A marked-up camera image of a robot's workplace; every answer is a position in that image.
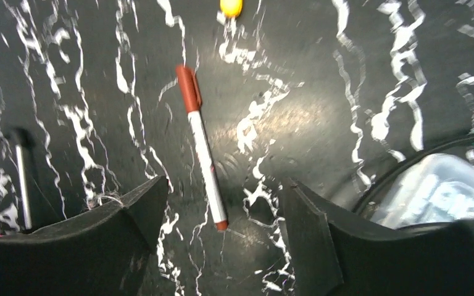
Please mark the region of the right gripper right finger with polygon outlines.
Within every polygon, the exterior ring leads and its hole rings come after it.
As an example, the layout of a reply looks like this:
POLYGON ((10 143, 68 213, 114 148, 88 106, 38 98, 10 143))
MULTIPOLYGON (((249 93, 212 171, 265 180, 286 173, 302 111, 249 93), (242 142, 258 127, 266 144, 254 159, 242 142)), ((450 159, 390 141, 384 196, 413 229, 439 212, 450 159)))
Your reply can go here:
POLYGON ((474 295, 474 220, 391 229, 282 186, 298 295, 474 295))

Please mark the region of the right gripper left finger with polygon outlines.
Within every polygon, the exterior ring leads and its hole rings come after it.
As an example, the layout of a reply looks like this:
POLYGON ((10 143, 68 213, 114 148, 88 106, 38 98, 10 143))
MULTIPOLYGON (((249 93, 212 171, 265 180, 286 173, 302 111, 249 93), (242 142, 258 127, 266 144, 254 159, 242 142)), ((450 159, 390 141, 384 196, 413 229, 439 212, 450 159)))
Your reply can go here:
POLYGON ((163 176, 30 234, 0 237, 0 295, 136 295, 168 197, 163 176))

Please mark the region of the white marker pen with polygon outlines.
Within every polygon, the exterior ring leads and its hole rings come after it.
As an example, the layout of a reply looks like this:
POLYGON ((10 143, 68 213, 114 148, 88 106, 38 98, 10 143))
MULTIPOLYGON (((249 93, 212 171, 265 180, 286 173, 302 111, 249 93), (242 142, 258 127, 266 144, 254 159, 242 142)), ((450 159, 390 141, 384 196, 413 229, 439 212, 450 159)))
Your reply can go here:
POLYGON ((189 112, 188 121, 193 132, 195 151, 201 167, 201 174, 204 180, 213 222, 218 231, 226 231, 228 220, 220 195, 214 164, 210 154, 200 111, 189 112))

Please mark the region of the red marker cap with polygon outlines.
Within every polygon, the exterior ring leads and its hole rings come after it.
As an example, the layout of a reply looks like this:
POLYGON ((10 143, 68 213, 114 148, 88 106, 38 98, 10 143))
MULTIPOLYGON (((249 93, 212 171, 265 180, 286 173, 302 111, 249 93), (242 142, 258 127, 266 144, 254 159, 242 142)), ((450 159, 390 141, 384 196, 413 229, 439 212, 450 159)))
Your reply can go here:
POLYGON ((184 65, 177 65, 175 71, 186 113, 199 111, 202 99, 194 70, 184 65))

